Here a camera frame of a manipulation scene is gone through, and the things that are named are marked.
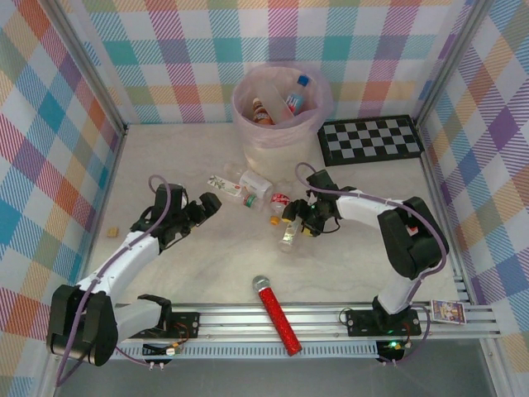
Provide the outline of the black grey checkerboard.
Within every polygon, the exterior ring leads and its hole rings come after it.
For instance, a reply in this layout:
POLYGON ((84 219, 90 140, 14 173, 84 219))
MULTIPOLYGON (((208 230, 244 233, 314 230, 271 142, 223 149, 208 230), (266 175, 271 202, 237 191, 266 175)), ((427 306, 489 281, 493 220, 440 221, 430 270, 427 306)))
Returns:
POLYGON ((414 159, 424 151, 408 115, 324 122, 317 137, 327 166, 414 159))

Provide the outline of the aluminium frame post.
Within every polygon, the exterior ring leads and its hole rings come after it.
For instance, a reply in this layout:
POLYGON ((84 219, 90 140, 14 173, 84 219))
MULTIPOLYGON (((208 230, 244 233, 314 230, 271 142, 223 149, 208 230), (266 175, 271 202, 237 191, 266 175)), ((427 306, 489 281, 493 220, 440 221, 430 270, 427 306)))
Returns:
POLYGON ((112 124, 120 132, 122 136, 126 135, 127 125, 122 116, 118 112, 117 106, 110 93, 107 91, 102 79, 100 78, 95 65, 90 60, 88 52, 86 51, 82 41, 79 39, 75 29, 70 23, 66 12, 60 5, 59 0, 41 0, 42 5, 49 8, 50 18, 60 31, 68 50, 72 54, 72 58, 77 63, 81 74, 88 80, 88 84, 94 91, 95 97, 100 101, 103 110, 109 116, 112 124))
POLYGON ((452 0, 416 89, 412 119, 422 125, 439 102, 494 0, 452 0))

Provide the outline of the crushed bottle red label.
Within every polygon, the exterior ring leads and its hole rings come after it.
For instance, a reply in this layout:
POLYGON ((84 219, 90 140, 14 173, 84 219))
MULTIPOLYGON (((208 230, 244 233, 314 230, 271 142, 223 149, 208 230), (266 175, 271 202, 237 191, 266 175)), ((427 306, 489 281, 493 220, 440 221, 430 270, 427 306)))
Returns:
POLYGON ((270 197, 269 207, 273 213, 281 215, 291 202, 291 198, 287 194, 273 193, 270 197))

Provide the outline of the white ribbed waste bin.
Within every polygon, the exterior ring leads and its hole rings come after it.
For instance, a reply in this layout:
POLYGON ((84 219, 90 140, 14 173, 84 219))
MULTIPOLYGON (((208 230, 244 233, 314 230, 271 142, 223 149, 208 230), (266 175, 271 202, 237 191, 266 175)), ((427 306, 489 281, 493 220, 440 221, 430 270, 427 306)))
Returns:
POLYGON ((294 168, 308 159, 318 128, 303 122, 286 128, 243 121, 237 125, 250 168, 273 182, 295 179, 294 168))

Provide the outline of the small power connector module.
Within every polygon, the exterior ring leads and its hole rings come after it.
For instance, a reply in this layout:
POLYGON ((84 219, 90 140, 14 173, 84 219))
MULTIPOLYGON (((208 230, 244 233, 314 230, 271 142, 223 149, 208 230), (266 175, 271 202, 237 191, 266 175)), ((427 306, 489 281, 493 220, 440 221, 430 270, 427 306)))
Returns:
POLYGON ((376 360, 384 366, 396 366, 404 362, 414 352, 412 343, 402 340, 377 341, 376 347, 378 352, 376 360))
POLYGON ((168 345, 144 343, 141 348, 141 358, 150 370, 159 368, 161 371, 182 352, 185 341, 172 342, 168 345))

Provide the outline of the large bottle white label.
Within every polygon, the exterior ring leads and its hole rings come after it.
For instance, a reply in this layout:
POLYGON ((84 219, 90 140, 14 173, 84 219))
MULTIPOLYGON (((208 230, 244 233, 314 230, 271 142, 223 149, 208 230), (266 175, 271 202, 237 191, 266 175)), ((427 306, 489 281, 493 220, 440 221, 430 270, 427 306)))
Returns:
POLYGON ((271 182, 253 170, 244 171, 239 179, 239 184, 259 199, 268 198, 274 189, 271 182))

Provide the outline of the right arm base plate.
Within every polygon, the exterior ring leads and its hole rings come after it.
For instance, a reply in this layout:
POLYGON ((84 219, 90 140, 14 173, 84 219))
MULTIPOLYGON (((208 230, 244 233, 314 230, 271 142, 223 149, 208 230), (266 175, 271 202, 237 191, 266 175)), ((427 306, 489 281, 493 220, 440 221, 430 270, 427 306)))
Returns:
POLYGON ((414 309, 391 315, 382 309, 347 310, 346 326, 349 337, 415 337, 422 334, 414 309))

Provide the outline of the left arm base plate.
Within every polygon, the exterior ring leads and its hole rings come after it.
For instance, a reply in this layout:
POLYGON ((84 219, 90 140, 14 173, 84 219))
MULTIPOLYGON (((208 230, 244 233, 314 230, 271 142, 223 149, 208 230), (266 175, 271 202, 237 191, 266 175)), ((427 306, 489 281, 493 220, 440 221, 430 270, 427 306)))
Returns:
POLYGON ((167 337, 183 340, 196 339, 199 326, 199 312, 172 312, 169 316, 167 337))

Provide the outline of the clear bottle leaf label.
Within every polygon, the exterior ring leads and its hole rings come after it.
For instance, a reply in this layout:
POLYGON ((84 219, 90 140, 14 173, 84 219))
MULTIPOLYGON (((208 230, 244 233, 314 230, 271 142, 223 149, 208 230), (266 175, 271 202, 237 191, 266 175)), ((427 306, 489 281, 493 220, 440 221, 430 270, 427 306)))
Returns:
POLYGON ((217 195, 224 203, 225 201, 237 204, 240 207, 260 212, 264 207, 264 201, 251 193, 245 187, 224 179, 218 175, 212 175, 207 180, 209 189, 217 195))

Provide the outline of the frosted bottle white label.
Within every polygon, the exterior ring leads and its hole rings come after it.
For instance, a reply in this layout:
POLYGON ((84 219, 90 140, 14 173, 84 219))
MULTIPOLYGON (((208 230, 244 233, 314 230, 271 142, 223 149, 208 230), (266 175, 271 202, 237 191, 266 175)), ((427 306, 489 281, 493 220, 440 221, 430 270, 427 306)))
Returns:
POLYGON ((274 84, 269 80, 258 81, 255 84, 255 93, 275 124, 288 122, 293 119, 293 113, 274 84))

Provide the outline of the purple card box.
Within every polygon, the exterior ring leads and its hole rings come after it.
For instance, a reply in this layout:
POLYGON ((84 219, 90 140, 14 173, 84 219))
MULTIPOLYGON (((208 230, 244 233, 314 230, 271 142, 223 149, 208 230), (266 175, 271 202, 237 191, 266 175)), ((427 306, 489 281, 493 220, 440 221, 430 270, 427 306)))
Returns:
POLYGON ((437 323, 466 324, 465 306, 460 302, 433 299, 431 319, 437 323))

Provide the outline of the small bottle green label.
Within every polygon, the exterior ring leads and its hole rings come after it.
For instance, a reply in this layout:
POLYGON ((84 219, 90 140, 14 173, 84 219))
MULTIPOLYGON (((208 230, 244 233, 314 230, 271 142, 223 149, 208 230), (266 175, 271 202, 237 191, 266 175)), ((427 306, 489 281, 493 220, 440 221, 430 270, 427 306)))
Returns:
POLYGON ((279 249, 282 252, 291 252, 293 250, 294 243, 302 231, 302 222, 300 217, 296 217, 293 221, 287 223, 283 237, 279 241, 279 249))

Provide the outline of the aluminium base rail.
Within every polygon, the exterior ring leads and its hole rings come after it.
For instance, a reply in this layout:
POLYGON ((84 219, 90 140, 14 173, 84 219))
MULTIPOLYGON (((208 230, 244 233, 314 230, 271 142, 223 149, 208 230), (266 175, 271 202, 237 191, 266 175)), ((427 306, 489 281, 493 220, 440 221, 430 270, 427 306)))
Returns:
MULTIPOLYGON (((343 309, 328 304, 283 306, 283 311, 300 342, 344 340, 348 338, 347 310, 367 310, 365 305, 343 309)), ((493 311, 488 306, 465 307, 466 324, 437 323, 424 309, 417 311, 422 334, 417 339, 480 339, 496 338, 500 331, 493 311)), ((278 342, 280 337, 264 307, 253 304, 192 306, 174 305, 173 312, 199 312, 198 340, 215 342, 278 342)), ((359 340, 404 340, 406 337, 351 337, 359 340)))

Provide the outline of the pink-lined waste bin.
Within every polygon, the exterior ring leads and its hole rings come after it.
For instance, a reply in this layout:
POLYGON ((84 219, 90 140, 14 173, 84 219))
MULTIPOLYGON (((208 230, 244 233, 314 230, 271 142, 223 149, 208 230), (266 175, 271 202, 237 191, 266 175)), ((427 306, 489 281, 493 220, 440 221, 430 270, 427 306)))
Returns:
POLYGON ((310 127, 317 127, 319 130, 334 108, 330 84, 314 65, 293 61, 256 66, 238 83, 231 96, 231 115, 235 130, 238 132, 237 125, 243 121, 253 122, 252 102, 254 98, 257 98, 255 84, 258 81, 269 80, 279 91, 281 97, 286 99, 288 92, 301 74, 305 74, 310 79, 301 112, 288 122, 274 123, 272 126, 286 128, 305 122, 310 127))

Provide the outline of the red glitter microphone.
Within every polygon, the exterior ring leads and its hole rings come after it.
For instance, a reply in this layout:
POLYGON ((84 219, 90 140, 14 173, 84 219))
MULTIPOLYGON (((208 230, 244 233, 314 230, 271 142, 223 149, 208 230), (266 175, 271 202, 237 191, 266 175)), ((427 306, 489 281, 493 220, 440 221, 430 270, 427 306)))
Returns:
POLYGON ((264 275, 257 275, 252 280, 252 286, 259 295, 272 324, 284 344, 287 354, 289 356, 298 354, 303 349, 302 345, 277 300, 269 279, 264 275))

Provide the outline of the clear plastic bottle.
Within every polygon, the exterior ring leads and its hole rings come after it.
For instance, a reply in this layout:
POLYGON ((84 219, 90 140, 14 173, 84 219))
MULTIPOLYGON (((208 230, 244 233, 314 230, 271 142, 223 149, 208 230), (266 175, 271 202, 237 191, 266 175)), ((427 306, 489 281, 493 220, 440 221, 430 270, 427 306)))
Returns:
POLYGON ((246 164, 228 162, 224 164, 223 169, 229 180, 238 182, 241 176, 248 170, 248 166, 246 164))

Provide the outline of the aluminium side rail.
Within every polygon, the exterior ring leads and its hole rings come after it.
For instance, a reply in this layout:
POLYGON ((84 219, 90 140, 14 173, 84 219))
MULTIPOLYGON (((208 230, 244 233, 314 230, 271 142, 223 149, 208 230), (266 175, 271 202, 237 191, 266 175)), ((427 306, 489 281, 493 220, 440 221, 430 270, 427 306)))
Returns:
POLYGON ((437 182, 435 167, 427 149, 427 139, 420 124, 417 124, 417 133, 424 149, 423 153, 421 154, 421 163, 427 180, 427 186, 431 196, 431 201, 433 203, 434 212, 436 218, 438 219, 441 230, 445 233, 446 240, 448 241, 450 247, 450 253, 448 254, 448 257, 450 257, 450 266, 454 274, 458 294, 464 295, 465 303, 475 304, 474 289, 472 284, 469 282, 465 264, 461 256, 460 246, 450 225, 450 219, 445 206, 444 196, 437 182))
POLYGON ((122 125, 122 132, 120 133, 119 139, 117 141, 117 151, 113 157, 110 169, 107 174, 107 180, 104 185, 103 196, 101 198, 99 210, 96 213, 95 223, 93 225, 93 231, 91 232, 91 237, 90 237, 90 241, 88 244, 88 250, 86 252, 86 256, 83 259, 82 265, 79 267, 79 271, 77 272, 77 275, 75 278, 76 284, 79 281, 81 281, 90 271, 90 266, 91 266, 91 263, 94 257, 96 245, 98 244, 98 238, 101 234, 105 212, 107 210, 108 202, 112 194, 112 187, 113 187, 115 178, 117 176, 117 170, 120 165, 122 153, 124 151, 124 146, 126 144, 126 139, 127 139, 127 136, 130 130, 130 126, 131 126, 130 123, 124 123, 122 125))

